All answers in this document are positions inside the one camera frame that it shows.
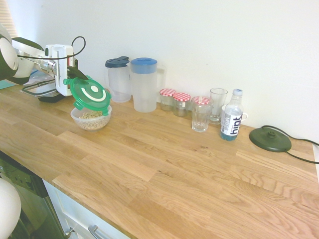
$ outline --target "dark blue lid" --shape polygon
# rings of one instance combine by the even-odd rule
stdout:
[[[150,74],[156,72],[157,60],[147,57],[136,58],[131,61],[131,70],[137,74]]]
[[[108,68],[126,67],[130,61],[127,56],[121,56],[119,58],[110,59],[105,62],[105,66]]]

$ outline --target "black cable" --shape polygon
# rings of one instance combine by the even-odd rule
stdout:
[[[281,129],[277,128],[277,127],[270,126],[270,125],[264,125],[264,126],[262,126],[262,128],[264,128],[264,127],[267,127],[267,128],[274,128],[275,130],[277,130],[277,131],[279,131],[279,132],[281,132],[281,133],[285,134],[286,136],[288,136],[288,137],[290,137],[290,138],[293,138],[293,139],[296,139],[296,140],[306,141],[306,142],[313,143],[313,144],[315,144],[315,145],[319,146],[319,143],[313,142],[313,141],[311,141],[311,140],[309,140],[309,139],[304,139],[304,138],[294,138],[294,137],[290,136],[289,134],[287,134],[286,132],[284,132],[283,130],[281,130]],[[300,157],[298,157],[298,156],[295,156],[295,155],[293,155],[293,154],[289,153],[288,151],[285,151],[285,153],[289,154],[290,156],[292,156],[292,157],[294,157],[294,158],[297,158],[297,159],[299,159],[299,160],[302,160],[302,161],[304,161],[304,162],[314,163],[314,164],[319,164],[319,162],[310,161],[310,160],[307,160],[307,159],[304,159],[304,158],[300,158]]]
[[[83,39],[83,41],[84,41],[83,47],[82,47],[82,49],[81,49],[79,52],[77,52],[76,54],[70,55],[70,56],[65,56],[65,57],[61,57],[61,58],[41,58],[41,57],[20,56],[20,55],[18,55],[18,57],[28,58],[28,59],[38,59],[38,60],[62,60],[62,59],[67,59],[67,58],[70,58],[70,57],[74,57],[74,56],[80,54],[80,53],[84,50],[84,48],[85,48],[85,46],[86,46],[86,41],[85,41],[85,38],[84,38],[83,36],[77,36],[77,37],[75,37],[74,40],[72,41],[72,44],[71,44],[71,45],[73,46],[73,43],[74,43],[75,40],[78,39],[78,38],[82,38],[82,39]]]

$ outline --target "water jug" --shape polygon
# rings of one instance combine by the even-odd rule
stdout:
[[[126,102],[131,99],[132,85],[127,56],[107,60],[104,73],[104,87],[111,93],[114,102]]]
[[[162,81],[158,81],[158,70],[162,70]],[[156,109],[157,92],[164,88],[165,68],[159,67],[157,60],[137,58],[131,61],[131,80],[134,109],[148,113]]]

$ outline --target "cabinet drawer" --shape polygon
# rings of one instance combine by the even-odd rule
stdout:
[[[44,184],[59,220],[65,221],[67,227],[72,227],[76,234],[81,235],[85,239],[94,239],[88,227],[96,225],[98,227],[96,233],[103,239],[129,239],[119,230],[75,202],[48,182],[44,181]]]

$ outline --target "green plastic lid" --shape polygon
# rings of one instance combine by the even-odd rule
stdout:
[[[79,77],[64,79],[63,84],[70,85],[70,91],[75,99],[74,106],[78,110],[84,107],[93,111],[102,111],[107,116],[111,95],[98,82],[87,76],[87,80]]]
[[[260,148],[272,152],[286,152],[291,149],[291,142],[284,134],[272,128],[257,128],[250,132],[250,140]]]

